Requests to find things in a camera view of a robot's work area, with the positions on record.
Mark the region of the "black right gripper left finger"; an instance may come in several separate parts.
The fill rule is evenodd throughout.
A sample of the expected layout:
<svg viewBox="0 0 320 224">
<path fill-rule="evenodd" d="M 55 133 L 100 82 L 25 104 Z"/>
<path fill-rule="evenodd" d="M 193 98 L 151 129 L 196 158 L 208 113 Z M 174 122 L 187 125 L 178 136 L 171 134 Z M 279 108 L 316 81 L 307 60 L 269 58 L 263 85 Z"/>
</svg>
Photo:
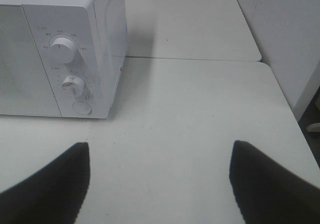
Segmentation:
<svg viewBox="0 0 320 224">
<path fill-rule="evenodd" d="M 89 185 L 89 145 L 76 143 L 33 175 L 1 192 L 0 222 L 73 224 Z"/>
</svg>

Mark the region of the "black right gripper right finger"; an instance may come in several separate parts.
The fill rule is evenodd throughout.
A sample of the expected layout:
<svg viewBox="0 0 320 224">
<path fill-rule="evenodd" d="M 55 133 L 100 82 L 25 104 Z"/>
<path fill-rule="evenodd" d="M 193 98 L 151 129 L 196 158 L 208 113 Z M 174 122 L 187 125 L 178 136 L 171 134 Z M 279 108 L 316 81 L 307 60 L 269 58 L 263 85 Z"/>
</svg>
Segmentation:
<svg viewBox="0 0 320 224">
<path fill-rule="evenodd" d="M 247 224 L 318 224 L 320 190 L 249 142 L 233 144 L 229 180 Z"/>
</svg>

